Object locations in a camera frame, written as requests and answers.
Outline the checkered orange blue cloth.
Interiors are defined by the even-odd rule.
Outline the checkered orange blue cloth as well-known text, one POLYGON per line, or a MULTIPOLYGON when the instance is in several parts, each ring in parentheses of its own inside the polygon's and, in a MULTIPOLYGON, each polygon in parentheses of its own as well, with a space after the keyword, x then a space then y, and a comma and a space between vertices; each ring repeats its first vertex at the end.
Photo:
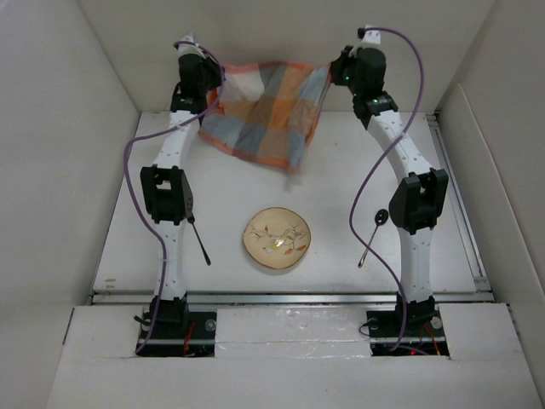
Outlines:
POLYGON ((265 62, 225 66, 218 105, 199 135, 233 157, 297 172, 331 84, 330 65, 265 62))

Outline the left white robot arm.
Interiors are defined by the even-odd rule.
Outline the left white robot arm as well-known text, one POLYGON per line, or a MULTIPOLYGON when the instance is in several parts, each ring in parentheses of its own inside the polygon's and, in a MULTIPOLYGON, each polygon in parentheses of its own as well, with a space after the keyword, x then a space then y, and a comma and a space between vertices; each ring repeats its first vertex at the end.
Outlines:
POLYGON ((150 305, 155 326, 170 337, 189 330, 186 285, 179 277, 179 235, 193 224, 193 196, 183 164, 197 135, 201 113, 209 107, 207 94, 221 85, 221 67, 210 56, 185 54, 178 58, 180 81, 170 104, 170 125, 175 128, 163 142, 152 165, 141 169, 140 178, 147 214, 161 239, 161 272, 150 305))

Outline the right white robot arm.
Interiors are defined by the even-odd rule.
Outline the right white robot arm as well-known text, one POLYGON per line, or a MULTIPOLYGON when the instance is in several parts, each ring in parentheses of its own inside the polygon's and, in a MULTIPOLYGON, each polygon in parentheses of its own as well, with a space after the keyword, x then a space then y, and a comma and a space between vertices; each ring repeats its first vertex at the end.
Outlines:
POLYGON ((347 46, 331 64, 333 84, 346 86, 353 110, 392 166, 398 187, 388 204, 401 246, 400 289, 393 324, 411 336, 435 312, 430 285, 430 245, 442 214, 449 177, 421 155, 404 129, 398 107, 383 89, 387 64, 375 48, 347 46))

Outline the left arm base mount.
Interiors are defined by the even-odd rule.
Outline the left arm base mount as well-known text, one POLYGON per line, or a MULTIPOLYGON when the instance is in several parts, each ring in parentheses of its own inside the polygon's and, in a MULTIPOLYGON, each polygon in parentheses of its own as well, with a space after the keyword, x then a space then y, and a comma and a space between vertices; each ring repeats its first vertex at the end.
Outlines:
POLYGON ((135 353, 142 357, 206 358, 215 354, 216 312, 188 312, 183 323, 160 323, 157 320, 150 339, 145 342, 152 314, 135 316, 140 333, 135 353))

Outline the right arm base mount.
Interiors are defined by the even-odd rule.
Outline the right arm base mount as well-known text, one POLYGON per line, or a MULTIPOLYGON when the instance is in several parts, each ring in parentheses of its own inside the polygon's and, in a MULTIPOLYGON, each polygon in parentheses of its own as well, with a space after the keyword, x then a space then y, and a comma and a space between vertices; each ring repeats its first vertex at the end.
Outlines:
POLYGON ((401 321, 393 310, 371 310, 359 327, 370 340, 370 352, 379 356, 444 356, 450 355, 440 312, 420 322, 407 323, 399 337, 401 321))

